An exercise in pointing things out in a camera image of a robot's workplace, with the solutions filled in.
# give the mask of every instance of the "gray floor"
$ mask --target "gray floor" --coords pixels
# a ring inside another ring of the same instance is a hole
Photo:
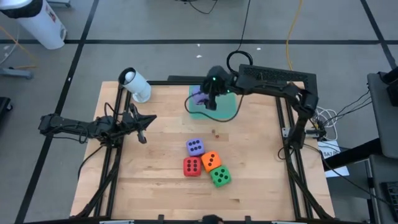
[[[55,7],[68,29],[68,39],[80,39],[93,0],[72,0],[72,9]],[[201,9],[213,1],[199,0]],[[393,17],[395,0],[367,0],[386,40],[398,39]],[[174,0],[99,0],[87,39],[169,40],[239,39],[248,0],[220,0],[210,15]],[[252,0],[245,39],[286,39],[298,1]],[[16,23],[0,16],[1,25],[15,35]],[[32,36],[21,29],[20,39]],[[6,36],[0,33],[0,40]],[[305,0],[292,39],[377,40],[360,0]],[[204,76],[213,65],[225,67],[225,58],[237,44],[86,44],[67,95],[62,116],[90,120],[103,81],[116,80],[126,67],[135,67],[147,79],[166,80],[169,75]],[[11,44],[2,44],[0,49]],[[0,131],[0,221],[14,222],[29,183],[44,137],[37,130],[40,116],[53,113],[77,45],[46,50],[25,44],[39,60],[32,80],[0,77],[0,96],[14,102],[14,110]],[[244,44],[254,64],[288,69],[283,44]],[[389,45],[398,57],[398,46]],[[338,110],[366,92],[366,75],[391,68],[380,44],[290,45],[294,70],[316,73],[319,105]],[[236,57],[232,65],[246,63]],[[20,49],[2,66],[29,65]],[[377,137],[371,106],[349,114],[338,124],[339,144],[357,146]],[[26,222],[66,218],[76,189],[76,172],[84,145],[57,139],[50,147]],[[362,175],[361,165],[350,167],[352,178]],[[367,219],[362,195],[347,191],[338,179],[329,180],[336,216],[344,220]],[[347,208],[355,206],[356,212]]]

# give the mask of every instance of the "wooden tabletop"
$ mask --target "wooden tabletop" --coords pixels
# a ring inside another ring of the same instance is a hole
[[[117,82],[103,82],[94,117],[104,115],[105,102],[114,105],[117,87]],[[191,119],[183,106],[188,88],[152,86],[150,101],[136,103],[140,114],[156,114],[157,119],[145,132],[147,144],[140,144],[135,133],[124,138],[112,218],[154,220],[163,214],[166,220],[198,220],[217,214],[224,220],[244,220],[245,215],[252,220],[294,220],[286,165],[277,158],[282,140],[275,98],[245,96],[237,117],[218,123]],[[204,169],[200,177],[183,175],[183,159],[188,157],[185,142],[191,138],[202,138],[206,150],[218,152],[231,173],[231,183],[216,188]],[[313,139],[305,143],[318,147]],[[90,140],[85,157],[98,146],[97,140]],[[83,167],[71,215],[80,212],[97,190],[104,154],[105,149]],[[334,216],[319,153],[304,147],[302,160],[308,189]]]

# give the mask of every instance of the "red die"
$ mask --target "red die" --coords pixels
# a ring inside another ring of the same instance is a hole
[[[200,176],[201,164],[200,158],[188,157],[184,159],[184,175],[186,177]]]

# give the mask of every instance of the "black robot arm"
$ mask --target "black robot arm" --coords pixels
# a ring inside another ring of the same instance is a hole
[[[216,109],[216,96],[231,92],[237,95],[257,93],[287,99],[298,114],[297,122],[290,129],[287,138],[287,144],[294,149],[301,149],[303,147],[305,125],[314,115],[318,104],[318,97],[316,95],[299,88],[293,83],[278,85],[276,83],[259,81],[243,74],[231,75],[221,66],[215,66],[210,69],[206,80],[201,84],[201,91],[209,96],[209,100],[205,102],[206,108],[209,110]]]
[[[81,137],[97,139],[101,144],[114,144],[125,134],[138,132],[139,142],[145,144],[143,131],[156,119],[156,115],[141,115],[134,104],[130,104],[130,112],[125,111],[122,120],[117,124],[112,116],[102,116],[92,122],[77,121],[63,118],[57,114],[48,114],[41,117],[40,133],[51,134],[68,133]]]

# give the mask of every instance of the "purple die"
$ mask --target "purple die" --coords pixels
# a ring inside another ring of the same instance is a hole
[[[199,138],[189,139],[187,141],[187,150],[189,156],[200,156],[205,153],[203,141]]]
[[[193,87],[192,94],[196,94],[198,92],[200,92],[200,86]],[[200,94],[193,96],[192,98],[193,98],[193,102],[196,105],[202,105],[205,103],[206,100],[209,99],[209,96],[207,94],[200,93]]]

